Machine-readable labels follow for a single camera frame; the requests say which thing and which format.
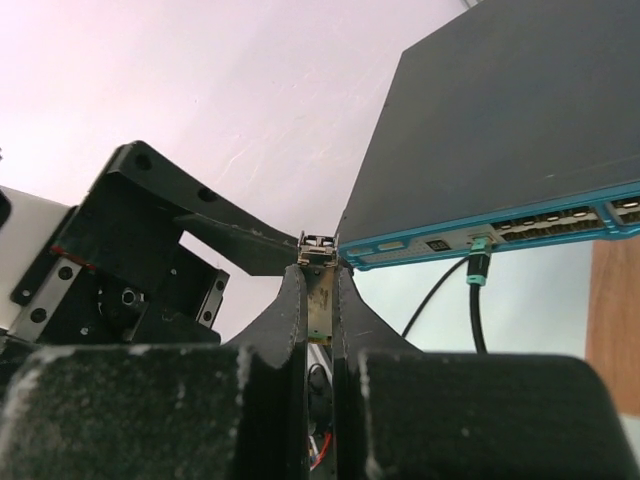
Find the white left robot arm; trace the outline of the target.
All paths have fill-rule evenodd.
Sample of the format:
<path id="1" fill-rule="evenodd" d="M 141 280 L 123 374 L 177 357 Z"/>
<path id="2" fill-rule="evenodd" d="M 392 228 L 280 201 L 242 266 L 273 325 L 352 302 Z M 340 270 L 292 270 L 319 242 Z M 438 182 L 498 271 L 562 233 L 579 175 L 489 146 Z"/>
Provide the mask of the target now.
<path id="1" fill-rule="evenodd" d="M 228 274 L 190 234 L 252 276 L 279 276 L 295 239 L 142 141 L 118 147 L 84 200 L 1 191 L 1 336 L 33 344 L 215 342 Z"/>

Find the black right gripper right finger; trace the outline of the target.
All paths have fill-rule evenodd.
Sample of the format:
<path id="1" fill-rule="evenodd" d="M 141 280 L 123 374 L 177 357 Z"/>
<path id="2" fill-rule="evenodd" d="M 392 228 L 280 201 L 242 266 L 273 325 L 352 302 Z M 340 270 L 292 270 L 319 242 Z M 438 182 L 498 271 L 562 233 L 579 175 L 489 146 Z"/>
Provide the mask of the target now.
<path id="1" fill-rule="evenodd" d="M 339 269 L 333 287 L 340 479 L 631 479 L 598 374 L 562 355 L 426 353 Z"/>

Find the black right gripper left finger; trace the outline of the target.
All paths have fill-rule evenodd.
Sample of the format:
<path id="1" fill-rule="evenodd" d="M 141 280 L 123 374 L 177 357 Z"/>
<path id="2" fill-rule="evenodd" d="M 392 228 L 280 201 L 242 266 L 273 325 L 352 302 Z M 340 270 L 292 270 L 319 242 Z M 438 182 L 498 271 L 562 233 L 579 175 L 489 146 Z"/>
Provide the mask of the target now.
<path id="1" fill-rule="evenodd" d="M 302 479 L 306 283 L 227 343 L 51 346 L 1 409 L 5 479 Z"/>

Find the silver SFP module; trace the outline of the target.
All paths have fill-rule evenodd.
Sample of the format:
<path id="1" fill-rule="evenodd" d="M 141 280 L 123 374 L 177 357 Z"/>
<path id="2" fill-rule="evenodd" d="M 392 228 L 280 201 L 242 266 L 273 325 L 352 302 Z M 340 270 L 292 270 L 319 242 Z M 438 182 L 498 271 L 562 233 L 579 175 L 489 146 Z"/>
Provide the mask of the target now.
<path id="1" fill-rule="evenodd" d="M 333 283 L 338 264 L 336 237 L 301 232 L 297 265 L 306 282 L 310 343 L 331 345 Z"/>

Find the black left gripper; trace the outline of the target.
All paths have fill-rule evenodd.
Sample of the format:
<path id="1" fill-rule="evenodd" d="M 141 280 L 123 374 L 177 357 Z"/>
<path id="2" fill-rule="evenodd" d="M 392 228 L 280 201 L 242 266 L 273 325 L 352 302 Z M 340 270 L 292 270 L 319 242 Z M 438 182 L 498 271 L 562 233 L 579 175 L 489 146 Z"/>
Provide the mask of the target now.
<path id="1" fill-rule="evenodd" d="M 280 276 L 297 239 L 136 140 L 92 187 L 126 201 L 1 202 L 4 345 L 214 343 L 227 274 L 181 246 L 193 235 L 251 276 Z"/>

